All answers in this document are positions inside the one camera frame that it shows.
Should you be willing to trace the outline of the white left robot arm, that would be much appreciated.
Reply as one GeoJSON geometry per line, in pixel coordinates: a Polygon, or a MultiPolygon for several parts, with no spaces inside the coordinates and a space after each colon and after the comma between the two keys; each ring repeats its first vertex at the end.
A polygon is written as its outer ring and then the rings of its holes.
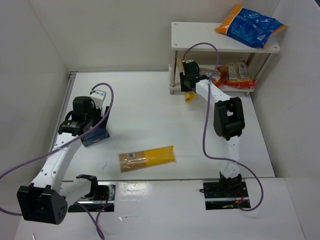
{"type": "Polygon", "coordinates": [[[20,186],[17,199],[26,221],[59,225],[68,208],[80,198],[107,200],[109,189],[98,183],[96,176],[80,174],[68,188],[62,189],[63,178],[80,147],[89,147],[106,138],[106,93],[101,90],[89,96],[75,97],[72,110],[58,128],[54,153],[49,155],[38,175],[28,186],[20,186]]]}

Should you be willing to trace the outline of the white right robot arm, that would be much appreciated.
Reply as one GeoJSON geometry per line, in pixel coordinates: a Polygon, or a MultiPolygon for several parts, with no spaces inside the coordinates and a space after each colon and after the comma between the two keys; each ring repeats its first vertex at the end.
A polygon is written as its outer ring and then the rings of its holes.
{"type": "Polygon", "coordinates": [[[213,128],[224,150],[219,172],[219,187],[214,194],[228,195],[242,182],[239,161],[239,144],[245,119],[242,101],[221,91],[214,83],[217,71],[209,75],[200,74],[200,67],[194,60],[181,62],[180,87],[183,92],[195,93],[207,100],[213,107],[213,128]]]}

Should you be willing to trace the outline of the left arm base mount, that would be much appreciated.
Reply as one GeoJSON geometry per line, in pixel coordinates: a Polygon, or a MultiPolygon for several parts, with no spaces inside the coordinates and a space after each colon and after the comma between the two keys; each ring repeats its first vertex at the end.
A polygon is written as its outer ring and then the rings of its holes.
{"type": "Polygon", "coordinates": [[[89,196],[92,182],[86,179],[76,179],[73,182],[63,182],[60,193],[66,197],[69,213],[79,213],[83,210],[76,203],[84,205],[90,212],[113,212],[115,207],[116,182],[98,181],[98,193],[89,196]]]}

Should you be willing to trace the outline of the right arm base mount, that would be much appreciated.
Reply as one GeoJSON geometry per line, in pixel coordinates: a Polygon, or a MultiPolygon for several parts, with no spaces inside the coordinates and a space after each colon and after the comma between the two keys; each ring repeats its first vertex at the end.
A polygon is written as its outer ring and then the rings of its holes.
{"type": "Polygon", "coordinates": [[[223,190],[218,181],[204,181],[199,190],[204,196],[206,210],[250,209],[250,199],[245,181],[233,189],[223,190]]]}

